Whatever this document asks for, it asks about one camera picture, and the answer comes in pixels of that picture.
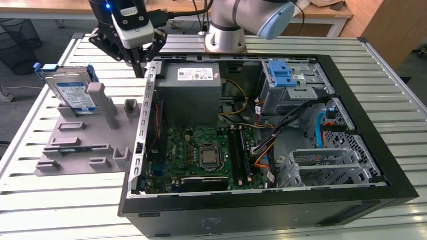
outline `ram slot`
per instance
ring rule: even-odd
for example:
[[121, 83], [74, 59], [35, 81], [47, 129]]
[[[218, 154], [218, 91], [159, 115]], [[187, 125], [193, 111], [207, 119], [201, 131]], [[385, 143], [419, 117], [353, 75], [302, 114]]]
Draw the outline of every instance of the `ram slot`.
[[253, 182], [253, 173], [251, 173], [251, 163], [250, 163], [250, 152], [249, 152], [249, 147], [247, 147], [247, 138], [246, 138], [246, 133], [241, 129], [238, 130], [239, 132], [239, 137], [241, 137], [241, 143], [242, 143], [242, 155], [243, 155], [243, 163], [245, 163], [245, 170], [246, 170], [246, 176], [247, 176], [247, 181]]
[[245, 146], [242, 130], [229, 129], [229, 151], [231, 156], [233, 178], [237, 185], [249, 182], [246, 156], [249, 155]]

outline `cardboard box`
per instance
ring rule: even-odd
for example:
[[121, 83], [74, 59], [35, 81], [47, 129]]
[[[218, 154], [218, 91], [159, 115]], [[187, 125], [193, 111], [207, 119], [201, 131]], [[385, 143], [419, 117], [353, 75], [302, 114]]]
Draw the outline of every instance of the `cardboard box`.
[[323, 0], [310, 0], [310, 2], [317, 5], [319, 8], [338, 4], [343, 2], [343, 0], [330, 0], [330, 1], [323, 1]]

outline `blue cable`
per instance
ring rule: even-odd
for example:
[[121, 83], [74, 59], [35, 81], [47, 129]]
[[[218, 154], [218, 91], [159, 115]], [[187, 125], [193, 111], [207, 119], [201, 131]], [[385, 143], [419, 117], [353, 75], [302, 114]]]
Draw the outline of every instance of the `blue cable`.
[[321, 149], [323, 149], [323, 141], [322, 141], [322, 119], [327, 115], [327, 113], [323, 111], [321, 112], [317, 120], [315, 120], [315, 139], [318, 141], [318, 146]]

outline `wire mesh trash bin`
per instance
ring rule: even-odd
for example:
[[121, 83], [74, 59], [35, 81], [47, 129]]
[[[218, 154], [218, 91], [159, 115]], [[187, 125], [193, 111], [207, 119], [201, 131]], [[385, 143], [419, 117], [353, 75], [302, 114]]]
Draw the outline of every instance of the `wire mesh trash bin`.
[[35, 72], [35, 52], [20, 32], [0, 33], [0, 61], [16, 75]]
[[20, 33], [31, 49], [42, 46], [42, 40], [30, 19], [0, 19], [0, 26], [7, 33]]

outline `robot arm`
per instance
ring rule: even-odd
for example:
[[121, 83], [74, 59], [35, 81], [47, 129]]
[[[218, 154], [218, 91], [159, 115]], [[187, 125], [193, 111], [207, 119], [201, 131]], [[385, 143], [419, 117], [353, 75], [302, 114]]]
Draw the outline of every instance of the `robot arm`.
[[245, 52], [245, 30], [273, 40], [289, 27], [294, 13], [293, 0], [215, 1], [206, 48], [215, 53]]
[[147, 12], [145, 0], [90, 0], [90, 4], [98, 19], [90, 41], [117, 61], [123, 60], [134, 68], [138, 78], [145, 78], [147, 62], [167, 43], [169, 35], [161, 28], [169, 20], [201, 15], [213, 8], [207, 49], [243, 52], [243, 29], [262, 38], [275, 39], [287, 28], [295, 11], [291, 0], [211, 0], [206, 9], [177, 13]]
[[98, 29], [90, 42], [117, 61], [125, 61], [138, 78], [146, 76], [146, 65], [167, 43], [162, 27], [169, 20], [206, 13], [213, 7], [194, 12], [147, 12], [145, 0], [90, 0], [98, 19]]

